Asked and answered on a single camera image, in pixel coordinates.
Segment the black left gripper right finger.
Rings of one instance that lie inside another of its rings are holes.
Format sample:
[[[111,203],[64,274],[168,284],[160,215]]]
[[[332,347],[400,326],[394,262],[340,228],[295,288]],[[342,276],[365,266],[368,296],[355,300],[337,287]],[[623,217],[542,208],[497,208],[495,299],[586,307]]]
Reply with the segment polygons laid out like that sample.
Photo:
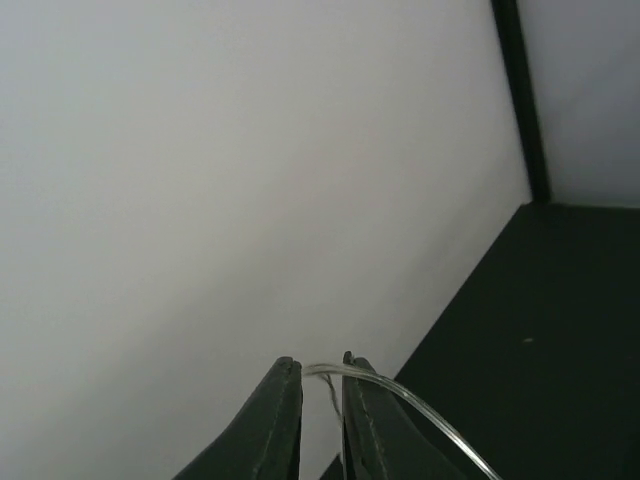
[[[343,473],[347,479],[463,479],[416,428],[396,396],[349,376],[343,386]]]

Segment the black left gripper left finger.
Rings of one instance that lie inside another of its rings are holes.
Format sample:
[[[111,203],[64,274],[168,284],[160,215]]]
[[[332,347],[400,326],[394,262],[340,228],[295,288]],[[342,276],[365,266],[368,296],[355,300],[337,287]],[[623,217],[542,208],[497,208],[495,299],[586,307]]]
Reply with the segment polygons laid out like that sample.
[[[303,390],[301,364],[278,358],[227,428],[178,479],[297,479]]]

